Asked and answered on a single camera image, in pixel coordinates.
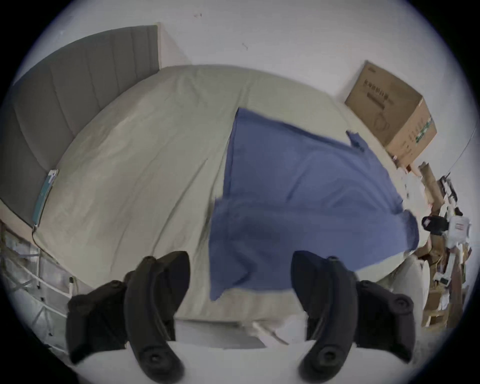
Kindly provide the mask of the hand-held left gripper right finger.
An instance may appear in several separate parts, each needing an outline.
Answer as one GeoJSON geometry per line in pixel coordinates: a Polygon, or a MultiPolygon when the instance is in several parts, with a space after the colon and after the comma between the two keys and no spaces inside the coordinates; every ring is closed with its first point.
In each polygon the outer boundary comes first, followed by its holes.
{"type": "Polygon", "coordinates": [[[291,285],[307,314],[306,340],[315,342],[298,367],[303,381],[334,378],[353,344],[411,362],[416,327],[409,296],[359,281],[337,257],[306,250],[293,253],[291,285]]]}

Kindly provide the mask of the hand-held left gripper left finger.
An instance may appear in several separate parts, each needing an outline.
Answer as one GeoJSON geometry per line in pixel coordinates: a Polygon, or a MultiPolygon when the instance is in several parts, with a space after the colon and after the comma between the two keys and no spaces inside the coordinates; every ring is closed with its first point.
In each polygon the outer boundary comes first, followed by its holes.
{"type": "Polygon", "coordinates": [[[68,302],[66,344],[77,365],[87,357],[119,351],[128,343],[146,376],[177,383],[184,366],[168,342],[176,340],[174,316],[190,284],[186,251],[144,257],[122,281],[112,280],[68,302]]]}

